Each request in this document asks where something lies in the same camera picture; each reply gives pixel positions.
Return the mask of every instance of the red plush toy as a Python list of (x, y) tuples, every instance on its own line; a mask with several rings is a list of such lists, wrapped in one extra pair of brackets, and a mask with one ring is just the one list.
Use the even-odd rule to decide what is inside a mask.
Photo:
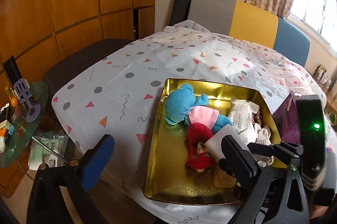
[(214, 165), (214, 160), (203, 144), (213, 136), (211, 129), (201, 123), (192, 123), (187, 129), (189, 158), (186, 165), (199, 173)]

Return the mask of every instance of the blue gripper pad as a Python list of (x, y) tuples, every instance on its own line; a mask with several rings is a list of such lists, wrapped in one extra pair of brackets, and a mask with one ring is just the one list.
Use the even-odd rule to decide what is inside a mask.
[(101, 172), (110, 160), (115, 149), (115, 140), (110, 135), (104, 135), (97, 145), (88, 150), (79, 163), (79, 176), (85, 191), (95, 187)]

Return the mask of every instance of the plush toy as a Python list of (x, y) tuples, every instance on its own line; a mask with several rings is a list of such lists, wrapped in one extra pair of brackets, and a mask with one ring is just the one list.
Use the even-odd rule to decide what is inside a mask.
[(187, 125), (201, 123), (210, 128), (214, 134), (225, 125), (232, 125), (232, 122), (218, 110), (205, 107), (208, 103), (206, 94), (196, 99), (193, 87), (190, 84), (183, 84), (168, 95), (165, 102), (165, 120), (170, 125), (183, 120)]
[(213, 136), (212, 131), (204, 124), (193, 123), (187, 129), (189, 157), (186, 165), (199, 173), (215, 165), (214, 159), (203, 144)]

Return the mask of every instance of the green glass tabletop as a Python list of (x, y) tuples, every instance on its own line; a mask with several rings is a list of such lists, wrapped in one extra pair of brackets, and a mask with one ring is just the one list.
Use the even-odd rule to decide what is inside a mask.
[(25, 118), (15, 120), (13, 124), (15, 128), (13, 134), (5, 142), (5, 152), (0, 153), (0, 168), (6, 168), (18, 160), (19, 156), (29, 143), (43, 115), (48, 100), (47, 83), (43, 81), (31, 83), (30, 92), (35, 98), (36, 103), (40, 104), (41, 112), (31, 123), (27, 123)]

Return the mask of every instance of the pink shirt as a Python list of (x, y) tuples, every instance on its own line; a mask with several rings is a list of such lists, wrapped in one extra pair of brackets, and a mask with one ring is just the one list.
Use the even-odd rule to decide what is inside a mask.
[(201, 123), (212, 129), (219, 116), (219, 111), (205, 106), (195, 106), (187, 112), (187, 116), (191, 124)]

